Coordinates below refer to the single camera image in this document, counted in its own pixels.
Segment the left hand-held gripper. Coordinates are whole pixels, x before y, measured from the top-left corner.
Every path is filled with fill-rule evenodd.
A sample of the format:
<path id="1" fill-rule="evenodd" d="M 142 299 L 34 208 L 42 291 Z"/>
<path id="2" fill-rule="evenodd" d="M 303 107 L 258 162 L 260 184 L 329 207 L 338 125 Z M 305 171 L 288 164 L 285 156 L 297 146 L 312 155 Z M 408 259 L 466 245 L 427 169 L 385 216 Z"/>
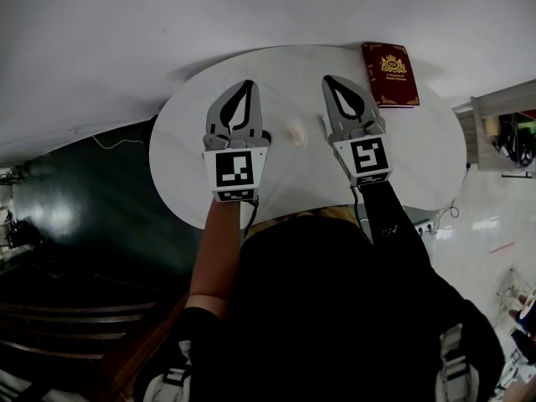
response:
<path id="1" fill-rule="evenodd" d="M 262 130 L 260 93 L 253 80 L 229 87 L 209 107 L 203 142 L 203 160 L 215 201 L 255 202 L 271 134 Z"/>

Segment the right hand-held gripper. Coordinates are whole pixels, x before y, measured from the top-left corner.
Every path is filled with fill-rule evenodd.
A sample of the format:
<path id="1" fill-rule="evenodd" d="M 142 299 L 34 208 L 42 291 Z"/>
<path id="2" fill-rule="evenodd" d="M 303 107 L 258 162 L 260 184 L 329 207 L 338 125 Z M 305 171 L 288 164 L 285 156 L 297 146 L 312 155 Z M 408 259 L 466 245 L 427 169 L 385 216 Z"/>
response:
<path id="1" fill-rule="evenodd" d="M 322 93 L 332 132 L 327 141 L 351 188 L 389 180 L 389 144 L 385 120 L 373 96 L 355 82 L 336 75 L 322 78 Z"/>

